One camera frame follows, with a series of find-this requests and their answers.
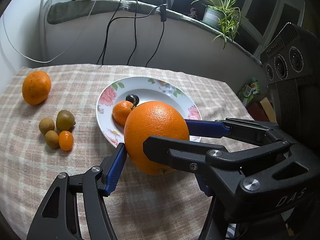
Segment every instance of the tablecloth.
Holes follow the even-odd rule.
[[[44,103],[30,106],[22,98],[21,85],[34,70],[22,68],[0,96],[0,210],[21,239],[26,239],[33,216],[57,174],[83,173],[111,155],[113,147],[99,130],[95,106],[101,91],[115,80],[136,75],[162,79],[190,96],[204,120],[251,119],[223,82],[132,66],[39,68],[50,76],[52,88]],[[76,118],[75,142],[67,154],[47,147],[38,130],[42,118],[55,120],[62,109]],[[222,144],[231,152],[252,147],[228,138],[203,138],[202,142]],[[77,198],[82,237],[90,239],[82,195]],[[199,190],[193,174],[175,171],[149,176],[127,158],[118,186],[105,203],[119,240],[178,240],[198,238],[210,200]]]

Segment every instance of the orange fruit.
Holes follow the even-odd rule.
[[[64,151],[70,151],[73,146],[73,136],[69,131],[62,131],[59,134],[59,146]]]
[[[45,101],[51,89],[51,80],[46,72],[30,73],[22,84],[23,99],[30,105],[38,105]]]
[[[118,124],[124,125],[128,115],[133,109],[133,103],[129,101],[120,101],[112,109],[113,119],[115,119]]]
[[[124,126],[124,143],[138,169],[149,175],[174,171],[169,166],[150,161],[143,152],[143,142],[151,135],[189,140],[189,130],[181,114],[162,102],[150,101],[137,106]]]

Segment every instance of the black speaker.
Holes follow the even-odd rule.
[[[320,43],[287,23],[260,55],[281,128],[320,152]]]

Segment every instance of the plate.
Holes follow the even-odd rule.
[[[99,128],[114,147],[124,142],[124,127],[113,120],[112,109],[129,94],[139,97],[139,105],[148,101],[161,101],[174,107],[185,119],[202,120],[195,103],[172,84],[145,76],[119,79],[101,92],[96,105]],[[199,136],[190,136],[190,141],[200,140]]]

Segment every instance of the silver bolt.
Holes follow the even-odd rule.
[[[209,155],[214,156],[214,157],[218,157],[222,155],[222,152],[219,150],[210,150],[208,152]]]
[[[190,170],[192,170],[192,171],[196,171],[196,170],[198,169],[198,164],[196,164],[196,163],[191,163],[191,164],[189,165],[189,168],[190,168]]]
[[[100,170],[101,170],[101,168],[99,166],[94,166],[91,169],[92,172],[99,172]]]
[[[260,182],[257,179],[254,178],[246,178],[242,182],[242,185],[250,191],[255,191],[260,188]]]
[[[59,179],[64,179],[67,176],[67,174],[65,172],[62,172],[58,175]]]

